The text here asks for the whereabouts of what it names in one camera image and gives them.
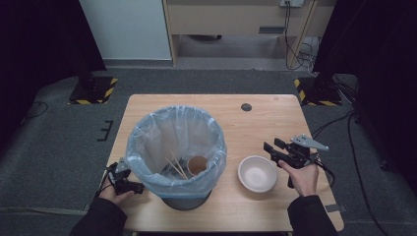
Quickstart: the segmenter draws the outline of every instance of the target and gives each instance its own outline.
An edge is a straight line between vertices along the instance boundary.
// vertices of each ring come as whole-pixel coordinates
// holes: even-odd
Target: white wall
[[[80,0],[103,59],[171,60],[161,0]]]

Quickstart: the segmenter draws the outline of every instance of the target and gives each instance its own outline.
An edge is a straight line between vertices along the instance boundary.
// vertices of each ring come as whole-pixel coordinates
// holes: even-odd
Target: trash bag liner
[[[182,177],[194,156],[208,159],[207,169],[197,176]],[[158,109],[134,127],[126,148],[125,163],[146,188],[162,199],[206,197],[226,166],[227,147],[218,123],[205,110],[176,105]]]

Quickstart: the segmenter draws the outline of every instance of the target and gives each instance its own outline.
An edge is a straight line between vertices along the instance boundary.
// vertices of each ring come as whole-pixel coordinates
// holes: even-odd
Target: black curtain
[[[106,70],[78,0],[0,0],[0,149],[39,89],[78,75],[71,50],[86,70]]]
[[[346,40],[337,50],[335,73],[355,75],[355,108],[392,170],[399,170],[417,194],[417,1],[337,1],[319,49],[315,71],[331,58],[347,23]]]

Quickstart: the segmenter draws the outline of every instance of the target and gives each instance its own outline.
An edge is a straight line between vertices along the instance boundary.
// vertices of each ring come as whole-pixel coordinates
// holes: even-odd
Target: gray carpet floor
[[[1,153],[0,207],[82,210],[101,179],[125,106],[135,93],[286,93],[297,94],[293,80],[307,72],[111,69],[101,74],[119,81],[105,104],[70,105],[77,78],[39,91],[26,122]],[[344,80],[354,85],[352,77]],[[352,110],[341,106],[303,106],[310,131]],[[99,142],[114,121],[106,142]],[[370,209],[388,235],[417,235],[417,200],[402,176],[382,171],[381,158],[366,132],[350,123],[353,145]],[[348,211],[340,235],[383,235],[364,202],[348,137],[348,119],[326,127],[317,141],[330,147],[322,161],[335,175],[336,201]],[[0,235],[68,235],[77,215],[0,213]]]

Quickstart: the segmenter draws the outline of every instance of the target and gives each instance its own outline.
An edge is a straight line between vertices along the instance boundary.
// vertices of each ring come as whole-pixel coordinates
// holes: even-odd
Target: bowl
[[[269,191],[278,178],[272,161],[259,155],[244,158],[239,164],[238,175],[243,186],[255,193]]]

